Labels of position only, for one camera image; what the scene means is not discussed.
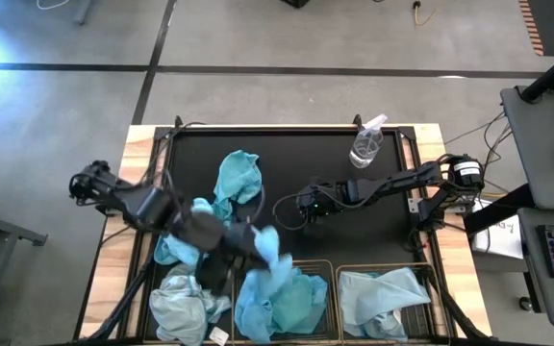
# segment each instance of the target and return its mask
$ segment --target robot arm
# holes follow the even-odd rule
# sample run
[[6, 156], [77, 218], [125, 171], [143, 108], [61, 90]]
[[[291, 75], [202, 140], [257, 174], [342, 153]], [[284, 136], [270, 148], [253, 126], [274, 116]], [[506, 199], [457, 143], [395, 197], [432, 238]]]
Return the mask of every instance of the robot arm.
[[132, 185], [113, 175], [105, 161], [95, 161], [71, 178], [69, 192], [78, 206], [95, 205], [103, 213], [118, 210], [124, 222], [139, 232], [174, 235], [207, 254], [201, 256], [195, 274], [215, 295], [227, 293], [234, 274], [268, 267], [255, 247], [251, 224], [226, 228], [209, 213], [191, 213], [172, 184], [169, 189]]
[[[447, 180], [442, 176], [443, 164], [448, 165], [447, 171], [443, 171], [448, 175]], [[371, 206], [384, 196], [437, 186], [440, 189], [432, 198], [418, 203], [419, 227], [436, 229], [439, 225], [429, 225], [426, 221], [443, 219], [443, 212], [459, 198], [469, 197], [473, 200], [484, 188], [482, 176], [482, 166], [471, 157], [444, 155], [437, 161], [425, 162], [418, 168], [398, 172], [381, 180], [310, 184], [300, 191], [296, 204], [307, 224], [310, 224], [320, 217]]]

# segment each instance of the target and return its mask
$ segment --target desk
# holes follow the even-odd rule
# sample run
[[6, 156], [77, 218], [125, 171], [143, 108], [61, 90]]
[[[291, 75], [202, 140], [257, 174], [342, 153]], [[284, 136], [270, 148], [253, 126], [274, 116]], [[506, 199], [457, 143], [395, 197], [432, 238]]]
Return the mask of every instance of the desk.
[[[240, 128], [247, 126], [251, 125], [221, 125], [221, 127], [224, 128]], [[269, 126], [285, 127], [288, 125]], [[295, 126], [299, 128], [307, 126], [313, 128], [319, 126], [344, 127], [355, 125]], [[435, 160], [444, 153], [443, 140], [438, 124], [410, 124], [407, 126], [415, 128], [417, 150], [421, 161]], [[120, 178], [130, 182], [136, 182], [140, 179], [149, 164], [153, 137], [157, 127], [159, 126], [138, 125], [130, 127], [119, 170]], [[414, 166], [414, 160], [411, 155], [406, 155], [406, 162], [408, 167]], [[434, 192], [434, 188], [429, 188], [429, 194], [433, 194]], [[463, 226], [463, 220], [455, 215], [447, 216], [446, 221], [458, 226]], [[120, 219], [111, 218], [106, 223], [103, 236], [111, 235], [123, 228], [123, 226]], [[462, 231], [446, 227], [439, 230], [437, 236], [448, 290], [474, 325], [481, 332], [491, 335], [491, 327], [485, 310], [482, 293], [480, 292], [480, 285], [478, 284], [478, 278], [476, 276], [466, 234]], [[88, 284], [87, 305], [81, 310], [81, 315], [79, 316], [79, 325], [77, 326], [78, 336], [89, 336], [95, 332], [121, 298], [128, 279], [128, 268], [130, 266], [134, 240], [134, 231], [126, 232], [110, 240], [99, 252]], [[146, 253], [148, 251], [148, 246], [141, 250]], [[138, 295], [132, 304], [127, 329], [128, 335], [136, 332], [139, 315], [139, 300], [140, 297]], [[445, 327], [442, 325], [438, 326], [438, 332], [445, 333]]]

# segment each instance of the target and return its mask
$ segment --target label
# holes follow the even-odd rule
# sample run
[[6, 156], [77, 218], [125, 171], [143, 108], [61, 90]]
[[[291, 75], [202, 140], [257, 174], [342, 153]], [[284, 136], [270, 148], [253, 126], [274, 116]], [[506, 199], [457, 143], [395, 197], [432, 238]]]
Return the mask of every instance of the label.
[[480, 164], [478, 164], [478, 162], [463, 162], [463, 163], [459, 163], [459, 164], [455, 164], [454, 165], [454, 170], [460, 170], [460, 169], [463, 169], [463, 168], [478, 168], [480, 169]]
[[216, 342], [219, 346], [223, 346], [228, 342], [228, 334], [222, 331], [218, 327], [213, 327], [213, 330], [209, 334], [209, 339]]
[[469, 175], [469, 174], [480, 174], [480, 169], [478, 168], [468, 168], [468, 169], [462, 169], [459, 171], [461, 173], [461, 176]]

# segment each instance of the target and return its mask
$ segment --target white paper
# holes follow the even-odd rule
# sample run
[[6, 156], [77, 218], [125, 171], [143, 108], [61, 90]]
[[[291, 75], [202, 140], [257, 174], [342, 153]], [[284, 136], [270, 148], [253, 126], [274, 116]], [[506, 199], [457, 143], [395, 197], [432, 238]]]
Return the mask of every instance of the white paper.
[[219, 346], [223, 346], [226, 342], [228, 342], [228, 334], [218, 327], [213, 327], [213, 330], [209, 334], [209, 339], [217, 343]]
[[[478, 211], [490, 203], [489, 201], [482, 200], [482, 205], [480, 205], [476, 201], [473, 210]], [[473, 239], [471, 249], [480, 252], [487, 252], [487, 249], [489, 249], [489, 254], [522, 260], [523, 250], [520, 243], [518, 216], [514, 215], [478, 233]]]

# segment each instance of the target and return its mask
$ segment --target blue cloth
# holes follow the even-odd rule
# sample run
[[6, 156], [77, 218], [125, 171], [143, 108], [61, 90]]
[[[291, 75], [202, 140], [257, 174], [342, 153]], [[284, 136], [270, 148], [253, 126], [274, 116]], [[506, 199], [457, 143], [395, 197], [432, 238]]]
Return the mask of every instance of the blue cloth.
[[193, 277], [193, 267], [185, 264], [172, 268], [159, 289], [149, 297], [149, 308], [160, 327], [162, 341], [180, 340], [185, 345], [200, 345], [209, 323], [216, 323], [221, 312], [231, 307], [230, 298], [214, 297], [203, 290]]
[[[258, 155], [247, 154], [242, 150], [230, 153], [219, 166], [219, 176], [215, 184], [215, 200], [210, 205], [204, 198], [193, 200], [191, 212], [208, 212], [229, 225], [232, 221], [232, 201], [245, 204], [254, 198], [262, 188], [262, 174], [256, 165]], [[200, 256], [198, 250], [173, 235], [158, 239], [153, 258], [161, 265], [169, 265], [177, 260], [195, 266]]]
[[256, 161], [258, 155], [242, 150], [230, 153], [219, 166], [219, 176], [213, 193], [215, 216], [226, 223], [232, 221], [232, 201], [238, 204], [249, 202], [260, 192], [262, 174]]
[[279, 257], [273, 227], [256, 233], [255, 245], [269, 270], [247, 273], [235, 306], [240, 333], [258, 343], [270, 342], [274, 333], [312, 333], [326, 310], [328, 284], [292, 268], [290, 255]]
[[410, 268], [381, 276], [342, 272], [339, 284], [343, 330], [354, 336], [407, 341], [399, 310], [430, 303]]

